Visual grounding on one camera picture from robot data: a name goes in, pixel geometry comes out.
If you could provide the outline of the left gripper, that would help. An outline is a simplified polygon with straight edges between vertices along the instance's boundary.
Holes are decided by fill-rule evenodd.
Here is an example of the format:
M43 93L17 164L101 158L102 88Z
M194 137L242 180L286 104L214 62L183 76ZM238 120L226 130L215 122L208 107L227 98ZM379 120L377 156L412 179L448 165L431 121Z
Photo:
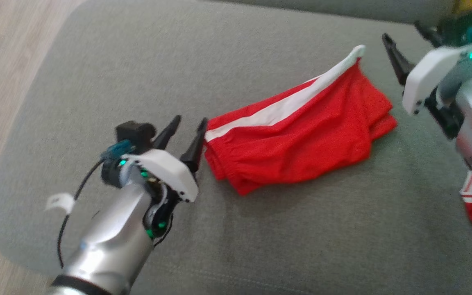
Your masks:
M186 202L195 202L199 187L192 172L197 172L202 159L204 137L208 119L202 118L196 129L196 135L188 149L180 156L180 160L165 151L170 139L175 135L182 116L176 115L172 121L156 136L151 149L141 155L125 154L123 158L128 164L137 164L150 174L167 184L173 191L180 194Z

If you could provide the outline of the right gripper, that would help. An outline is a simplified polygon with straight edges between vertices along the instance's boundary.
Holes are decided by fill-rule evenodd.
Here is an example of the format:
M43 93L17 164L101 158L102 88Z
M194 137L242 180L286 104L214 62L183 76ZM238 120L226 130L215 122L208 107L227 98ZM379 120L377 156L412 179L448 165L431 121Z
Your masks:
M410 115L418 110L418 101L429 97L457 62L472 52L472 44L462 47L443 45L442 36L419 20L414 21L414 28L435 48L427 52L416 66L403 56L396 42L386 32L381 36L395 76L399 84L404 86L402 104Z

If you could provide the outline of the red sports shorts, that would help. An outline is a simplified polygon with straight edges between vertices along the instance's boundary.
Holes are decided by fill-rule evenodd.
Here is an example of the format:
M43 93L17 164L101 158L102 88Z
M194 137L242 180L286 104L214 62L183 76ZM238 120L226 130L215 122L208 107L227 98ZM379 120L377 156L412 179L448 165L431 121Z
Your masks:
M369 158L397 127L392 103L364 75L365 45L282 93L208 121L205 158L239 195L292 184Z

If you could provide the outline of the grey sofa back cushion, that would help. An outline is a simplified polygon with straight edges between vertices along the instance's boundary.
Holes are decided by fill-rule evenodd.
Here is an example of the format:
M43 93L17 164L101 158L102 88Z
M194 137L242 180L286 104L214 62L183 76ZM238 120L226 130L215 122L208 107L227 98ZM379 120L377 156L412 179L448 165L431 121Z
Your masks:
M457 0L210 0L238 2L388 22L436 24L448 16Z

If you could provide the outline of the grey sofa chaise seat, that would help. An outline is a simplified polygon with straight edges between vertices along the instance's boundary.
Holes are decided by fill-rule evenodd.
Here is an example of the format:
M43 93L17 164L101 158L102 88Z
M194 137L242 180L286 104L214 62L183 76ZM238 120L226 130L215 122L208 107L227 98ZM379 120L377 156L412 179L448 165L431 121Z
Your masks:
M202 161L200 195L180 204L132 295L472 295L465 163L431 116L409 116L381 36L412 61L431 47L411 25L229 4L88 0L66 20L0 157L0 252L60 272L61 210L128 120L182 123L180 155L203 117L292 88L364 44L362 71L398 127L371 157L302 184L240 197Z

